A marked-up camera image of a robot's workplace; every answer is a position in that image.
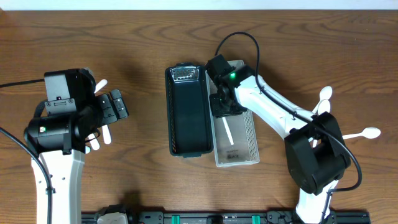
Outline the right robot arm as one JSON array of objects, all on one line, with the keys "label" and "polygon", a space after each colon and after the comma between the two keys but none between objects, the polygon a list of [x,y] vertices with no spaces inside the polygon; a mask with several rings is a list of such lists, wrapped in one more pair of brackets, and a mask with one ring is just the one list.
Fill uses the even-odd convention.
[{"label": "right robot arm", "polygon": [[248,65],[207,64],[205,70],[218,90],[211,96],[213,115],[250,110],[267,123],[284,140],[289,174],[300,189],[297,216],[303,223],[323,223],[338,181],[354,162],[336,118],[293,104]]}]

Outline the clear plastic basket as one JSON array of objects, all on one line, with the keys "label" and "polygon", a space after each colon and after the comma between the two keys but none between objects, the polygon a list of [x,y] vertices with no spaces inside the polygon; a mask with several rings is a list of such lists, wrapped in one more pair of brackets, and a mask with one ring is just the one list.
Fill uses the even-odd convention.
[{"label": "clear plastic basket", "polygon": [[[209,76],[206,78],[210,97],[211,94],[217,93],[217,87]],[[259,150],[252,111],[248,109],[241,115],[227,116],[226,119],[233,137],[233,145],[229,143],[222,118],[216,118],[212,115],[216,165],[218,167],[231,167],[257,164],[259,162]]]}]

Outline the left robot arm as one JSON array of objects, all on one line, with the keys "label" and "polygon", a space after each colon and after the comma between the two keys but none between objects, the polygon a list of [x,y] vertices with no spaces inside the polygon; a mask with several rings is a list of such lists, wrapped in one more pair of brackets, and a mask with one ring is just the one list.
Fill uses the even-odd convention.
[{"label": "left robot arm", "polygon": [[34,153],[37,223],[81,223],[81,177],[85,155],[100,148],[95,131],[101,128],[105,144],[111,144],[109,124],[127,118],[118,89],[81,95],[58,96],[44,105],[47,117],[36,114],[24,137]]}]

